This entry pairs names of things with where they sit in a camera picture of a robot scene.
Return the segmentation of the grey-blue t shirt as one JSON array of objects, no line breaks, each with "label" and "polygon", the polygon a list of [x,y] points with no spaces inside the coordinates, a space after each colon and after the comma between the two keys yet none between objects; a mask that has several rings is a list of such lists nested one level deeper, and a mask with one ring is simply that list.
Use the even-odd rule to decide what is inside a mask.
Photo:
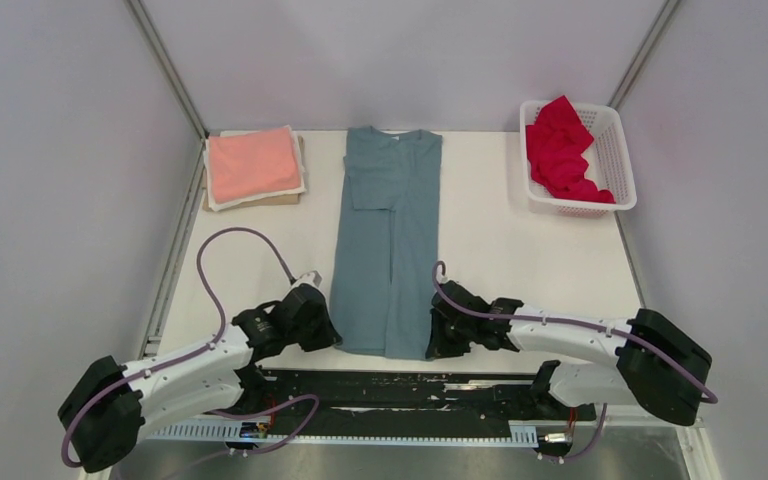
[{"label": "grey-blue t shirt", "polygon": [[441,136],[347,131],[329,308],[341,350],[422,360],[438,258]]}]

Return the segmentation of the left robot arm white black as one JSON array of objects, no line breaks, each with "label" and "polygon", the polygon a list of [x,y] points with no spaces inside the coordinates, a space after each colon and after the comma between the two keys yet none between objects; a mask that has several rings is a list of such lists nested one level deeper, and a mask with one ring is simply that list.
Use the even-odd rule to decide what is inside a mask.
[{"label": "left robot arm white black", "polygon": [[95,473],[154,432],[193,416],[259,416],[277,402],[266,400],[258,362],[291,345],[312,352],[341,341],[325,296],[298,283],[283,299],[240,312],[218,335],[165,356],[126,364],[98,359],[58,410],[66,431],[63,460]]}]

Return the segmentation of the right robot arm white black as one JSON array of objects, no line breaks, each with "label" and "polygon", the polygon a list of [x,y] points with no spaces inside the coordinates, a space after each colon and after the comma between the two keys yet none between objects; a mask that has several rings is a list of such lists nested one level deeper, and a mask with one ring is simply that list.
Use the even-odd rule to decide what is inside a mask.
[{"label": "right robot arm white black", "polygon": [[701,405],[719,400],[706,385],[711,355],[655,310],[619,319],[564,316],[513,298],[487,302],[454,281],[434,289],[427,358],[464,356],[472,346],[548,354],[530,392],[544,417],[590,404],[637,405],[691,426]]}]

